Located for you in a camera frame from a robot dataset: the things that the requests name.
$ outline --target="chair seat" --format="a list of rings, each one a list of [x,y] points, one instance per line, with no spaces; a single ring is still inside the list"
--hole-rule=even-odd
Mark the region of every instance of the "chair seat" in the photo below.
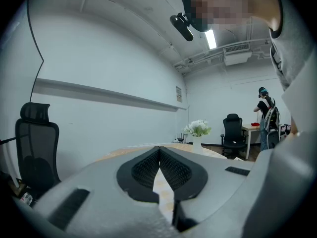
[[[223,146],[225,148],[230,148],[230,149],[241,149],[241,148],[244,148],[246,145],[243,141],[239,141],[239,142],[236,142],[236,143],[233,143],[232,141],[224,141],[223,142]]]

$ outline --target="neck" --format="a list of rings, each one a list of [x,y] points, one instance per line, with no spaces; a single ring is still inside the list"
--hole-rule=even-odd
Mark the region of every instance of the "neck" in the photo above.
[[[278,0],[249,0],[253,17],[264,20],[269,28],[276,31],[281,22]]]

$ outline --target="backpack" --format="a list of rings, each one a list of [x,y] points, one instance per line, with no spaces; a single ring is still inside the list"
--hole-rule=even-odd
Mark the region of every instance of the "backpack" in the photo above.
[[[262,101],[266,104],[268,108],[268,112],[266,116],[264,117],[264,129],[267,132],[269,132],[271,129],[277,130],[279,126],[279,111],[277,106],[275,105],[275,99],[271,98],[273,107],[269,105],[266,99],[263,99]]]

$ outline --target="air conditioning unit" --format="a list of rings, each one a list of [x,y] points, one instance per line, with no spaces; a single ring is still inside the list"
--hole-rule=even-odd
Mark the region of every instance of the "air conditioning unit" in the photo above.
[[[251,57],[252,52],[248,43],[223,48],[225,65],[243,63]]]

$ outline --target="white ceiling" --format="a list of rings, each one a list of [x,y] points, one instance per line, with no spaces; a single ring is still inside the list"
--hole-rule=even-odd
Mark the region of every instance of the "white ceiling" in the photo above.
[[[170,23],[169,18],[184,12],[181,0],[46,0],[50,6],[64,7],[80,13],[96,15],[126,28],[150,45],[158,55],[170,62],[183,74],[221,62],[210,59],[222,49],[209,50],[204,33],[190,27],[194,40],[187,42]],[[249,24],[233,26],[229,30],[214,30],[217,46],[231,43],[268,39],[269,31],[264,22],[250,19]],[[269,41],[252,42],[254,50],[268,53]]]

